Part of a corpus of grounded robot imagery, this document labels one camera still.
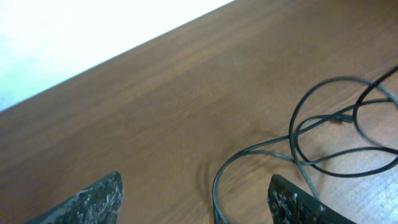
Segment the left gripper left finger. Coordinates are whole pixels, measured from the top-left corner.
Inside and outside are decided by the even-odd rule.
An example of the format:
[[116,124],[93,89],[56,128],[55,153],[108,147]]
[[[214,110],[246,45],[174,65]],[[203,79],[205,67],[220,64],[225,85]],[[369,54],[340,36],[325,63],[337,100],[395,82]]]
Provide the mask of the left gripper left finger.
[[27,224],[115,224],[124,189],[121,174],[113,171]]

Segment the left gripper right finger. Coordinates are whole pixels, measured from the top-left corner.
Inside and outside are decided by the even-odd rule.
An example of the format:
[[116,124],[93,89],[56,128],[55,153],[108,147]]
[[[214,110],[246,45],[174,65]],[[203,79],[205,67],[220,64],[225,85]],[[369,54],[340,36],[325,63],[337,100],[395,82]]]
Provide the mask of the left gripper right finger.
[[279,174],[271,178],[267,201],[275,224],[354,224]]

